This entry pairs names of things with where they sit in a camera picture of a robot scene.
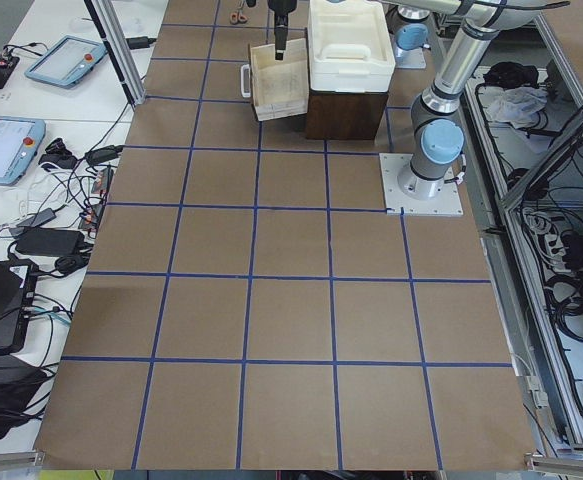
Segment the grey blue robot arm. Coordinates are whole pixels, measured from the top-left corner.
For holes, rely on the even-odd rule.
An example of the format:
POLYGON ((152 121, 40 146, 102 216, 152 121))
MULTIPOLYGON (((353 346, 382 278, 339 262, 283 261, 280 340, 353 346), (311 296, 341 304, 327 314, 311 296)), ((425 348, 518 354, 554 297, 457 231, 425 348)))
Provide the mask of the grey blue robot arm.
POLYGON ((435 198, 451 164, 464 145, 464 133, 455 123, 455 113, 465 85, 491 41, 500 32, 532 21, 542 11, 567 6, 567 1, 397 1, 407 10, 455 15, 460 29, 429 87, 411 106, 415 153, 397 181, 400 189, 417 200, 435 198))

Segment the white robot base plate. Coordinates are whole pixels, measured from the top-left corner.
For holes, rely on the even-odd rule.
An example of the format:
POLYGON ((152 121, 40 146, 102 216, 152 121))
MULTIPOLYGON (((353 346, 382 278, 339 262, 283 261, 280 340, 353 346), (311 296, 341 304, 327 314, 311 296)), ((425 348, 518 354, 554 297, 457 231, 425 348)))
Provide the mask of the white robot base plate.
POLYGON ((438 180, 423 180, 411 169, 411 154, 380 153, 380 172, 388 215, 461 217, 463 208, 453 168, 438 180))

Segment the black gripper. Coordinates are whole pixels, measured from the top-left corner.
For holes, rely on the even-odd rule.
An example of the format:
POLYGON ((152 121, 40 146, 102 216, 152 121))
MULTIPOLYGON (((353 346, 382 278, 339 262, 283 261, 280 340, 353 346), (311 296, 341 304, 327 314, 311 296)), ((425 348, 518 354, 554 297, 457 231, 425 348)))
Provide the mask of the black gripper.
POLYGON ((288 17, 297 8, 297 0, 268 0, 268 8, 274 14, 275 60, 282 61, 288 37, 288 17))

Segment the second grey robot arm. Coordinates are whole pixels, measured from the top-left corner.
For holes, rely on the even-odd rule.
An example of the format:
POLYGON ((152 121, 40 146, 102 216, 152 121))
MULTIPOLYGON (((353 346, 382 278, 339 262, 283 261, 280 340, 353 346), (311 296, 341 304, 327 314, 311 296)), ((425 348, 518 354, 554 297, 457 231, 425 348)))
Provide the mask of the second grey robot arm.
MULTIPOLYGON (((267 7, 274 13, 276 59, 280 60, 286 48, 288 17, 296 10, 297 2, 269 0, 267 7)), ((389 33, 393 35, 393 50, 397 60, 402 61, 408 53, 422 50, 426 46, 429 30, 424 22, 429 15, 429 10, 401 4, 388 8, 385 20, 389 33)))

